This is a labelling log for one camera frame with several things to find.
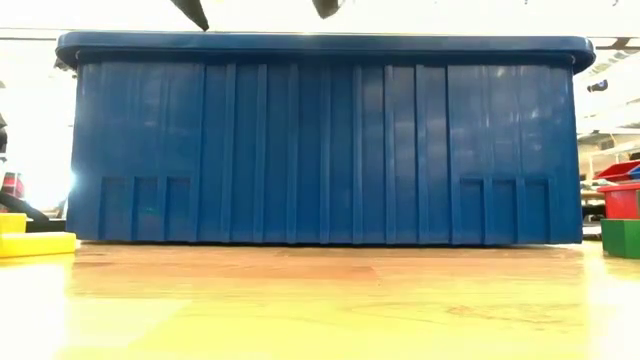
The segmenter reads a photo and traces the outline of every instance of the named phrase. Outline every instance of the yellow toy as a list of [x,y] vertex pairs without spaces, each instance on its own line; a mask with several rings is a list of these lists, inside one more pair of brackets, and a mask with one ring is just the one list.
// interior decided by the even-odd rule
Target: yellow toy
[[70,254],[76,235],[66,232],[26,233],[25,214],[0,214],[0,258]]

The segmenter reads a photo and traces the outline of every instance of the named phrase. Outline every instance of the blue storage container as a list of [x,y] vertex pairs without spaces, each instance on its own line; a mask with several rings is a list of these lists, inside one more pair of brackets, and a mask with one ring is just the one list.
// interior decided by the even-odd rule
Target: blue storage container
[[73,32],[91,240],[581,241],[578,37]]
[[633,180],[640,180],[640,166],[636,166],[629,172],[629,176]]

